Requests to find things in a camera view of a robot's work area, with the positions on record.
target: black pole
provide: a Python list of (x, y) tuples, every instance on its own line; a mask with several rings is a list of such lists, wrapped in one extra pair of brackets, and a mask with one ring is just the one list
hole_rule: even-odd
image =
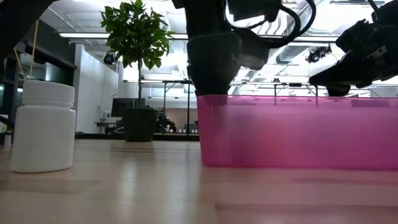
[(164, 122), (165, 122), (165, 117), (166, 117), (166, 85), (167, 83), (164, 83), (164, 95), (163, 95), (163, 124), (162, 124), (162, 132), (164, 134), (165, 128), (164, 128)]
[(191, 80), (188, 80), (188, 116), (187, 116), (187, 136), (189, 136), (189, 102), (191, 96)]

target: ceiling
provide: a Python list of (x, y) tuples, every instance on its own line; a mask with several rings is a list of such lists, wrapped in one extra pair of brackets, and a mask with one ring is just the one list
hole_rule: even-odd
[[(41, 19), (58, 32), (105, 32), (100, 27), (102, 21), (100, 11), (104, 6), (118, 7), (120, 0), (62, 0), (55, 1), (42, 15)], [(148, 7), (154, 11), (165, 15), (165, 20), (169, 28), (178, 34), (186, 33), (186, 20), (183, 9), (175, 9), (169, 0), (155, 1), (144, 0)], [(310, 15), (307, 2), (304, 0), (284, 1), (284, 5), (293, 9), (303, 19)], [(317, 18), (312, 28), (305, 35), (340, 35), (349, 26), (352, 26), (360, 19), (370, 18), (372, 9), (365, 4), (332, 4), (330, 0), (315, 0), (317, 4)], [(255, 20), (239, 21), (236, 26), (248, 26), (256, 23)], [(254, 29), (258, 34), (282, 35), (286, 34), (289, 27), (292, 26), (291, 18), (284, 12), (280, 12), (278, 19), (269, 24), (265, 23)], [(105, 40), (71, 40), (74, 43), (84, 44), (87, 51), (96, 57), (102, 58), (106, 51)], [(166, 79), (180, 77), (186, 78), (187, 65), (187, 41), (172, 41), (170, 54), (162, 60), (160, 68), (154, 68), (149, 71), (143, 68), (142, 73), (146, 79)], [(343, 56), (343, 52), (332, 44), (333, 54), (326, 56), (318, 63), (308, 64), (305, 57), (310, 49), (325, 44), (291, 44), (281, 49), (272, 49), (270, 51), (269, 62), (258, 72), (253, 72), (242, 68), (235, 81), (249, 80), (252, 82), (271, 82), (275, 77), (282, 82), (307, 82), (309, 76), (316, 74), (329, 66), (332, 66)], [(280, 63), (281, 55), (288, 59)], [(257, 91), (241, 90), (242, 93), (251, 94)]]

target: black plant pot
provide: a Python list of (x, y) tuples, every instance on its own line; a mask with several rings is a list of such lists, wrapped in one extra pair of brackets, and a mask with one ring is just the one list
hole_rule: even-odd
[(124, 139), (127, 142), (150, 142), (154, 137), (157, 110), (125, 109), (123, 111)]

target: potted plant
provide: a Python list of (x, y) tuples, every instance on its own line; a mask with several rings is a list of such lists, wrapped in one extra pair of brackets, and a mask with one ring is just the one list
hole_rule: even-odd
[(125, 68), (137, 62), (139, 107), (124, 111), (124, 138), (126, 141), (151, 141), (158, 111), (141, 105), (141, 68), (143, 64), (149, 70), (162, 65), (161, 56), (169, 53), (167, 37), (174, 32), (167, 31), (163, 16), (152, 8), (146, 9), (141, 0), (122, 2), (119, 9), (106, 6), (101, 15), (101, 26), (111, 33), (106, 45), (116, 54), (115, 59), (122, 58)]

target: wooden table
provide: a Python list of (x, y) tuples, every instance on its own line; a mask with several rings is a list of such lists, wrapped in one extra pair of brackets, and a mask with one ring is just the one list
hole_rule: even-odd
[(12, 174), (1, 224), (398, 223), (398, 172), (202, 167), (198, 142), (76, 141), (71, 169)]

